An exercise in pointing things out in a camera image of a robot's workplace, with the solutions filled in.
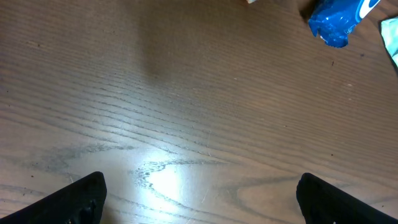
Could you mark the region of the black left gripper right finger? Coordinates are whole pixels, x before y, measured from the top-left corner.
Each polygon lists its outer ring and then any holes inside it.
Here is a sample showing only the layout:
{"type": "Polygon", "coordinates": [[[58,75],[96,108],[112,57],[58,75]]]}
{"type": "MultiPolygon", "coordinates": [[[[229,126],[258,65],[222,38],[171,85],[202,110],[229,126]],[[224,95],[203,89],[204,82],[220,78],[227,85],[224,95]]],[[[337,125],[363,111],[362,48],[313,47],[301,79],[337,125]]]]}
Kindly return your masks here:
{"type": "Polygon", "coordinates": [[[302,175],[296,198],[306,224],[397,224],[397,219],[311,173],[302,175]]]}

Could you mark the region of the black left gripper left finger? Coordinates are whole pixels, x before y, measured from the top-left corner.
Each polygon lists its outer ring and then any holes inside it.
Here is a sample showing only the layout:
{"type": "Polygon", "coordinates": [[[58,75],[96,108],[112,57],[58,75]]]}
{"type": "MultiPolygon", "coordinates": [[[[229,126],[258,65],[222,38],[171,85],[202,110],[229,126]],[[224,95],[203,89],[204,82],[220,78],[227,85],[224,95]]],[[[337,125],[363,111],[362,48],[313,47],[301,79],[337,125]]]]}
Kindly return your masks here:
{"type": "Polygon", "coordinates": [[[1,224],[99,224],[106,194],[104,175],[96,171],[1,218],[1,224]]]}

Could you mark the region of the blue cookie packet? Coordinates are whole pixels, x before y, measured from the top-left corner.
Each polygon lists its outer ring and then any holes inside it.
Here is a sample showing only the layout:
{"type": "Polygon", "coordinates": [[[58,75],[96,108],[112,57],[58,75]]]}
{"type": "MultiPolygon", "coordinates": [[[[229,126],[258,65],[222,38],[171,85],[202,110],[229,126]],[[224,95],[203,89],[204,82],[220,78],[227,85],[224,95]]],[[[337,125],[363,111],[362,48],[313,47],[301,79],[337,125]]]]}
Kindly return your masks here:
{"type": "Polygon", "coordinates": [[[308,20],[312,34],[326,45],[342,48],[348,35],[379,4],[380,0],[320,0],[308,20]]]}

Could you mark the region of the teal wipes packet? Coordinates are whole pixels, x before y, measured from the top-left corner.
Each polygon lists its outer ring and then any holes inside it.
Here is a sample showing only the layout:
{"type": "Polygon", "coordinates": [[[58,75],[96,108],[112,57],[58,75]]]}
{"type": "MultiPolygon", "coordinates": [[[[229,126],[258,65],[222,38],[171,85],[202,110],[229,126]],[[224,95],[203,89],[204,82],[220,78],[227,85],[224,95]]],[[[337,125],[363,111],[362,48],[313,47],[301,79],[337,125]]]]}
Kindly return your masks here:
{"type": "Polygon", "coordinates": [[[381,37],[392,63],[397,67],[397,17],[381,22],[381,37]]]}

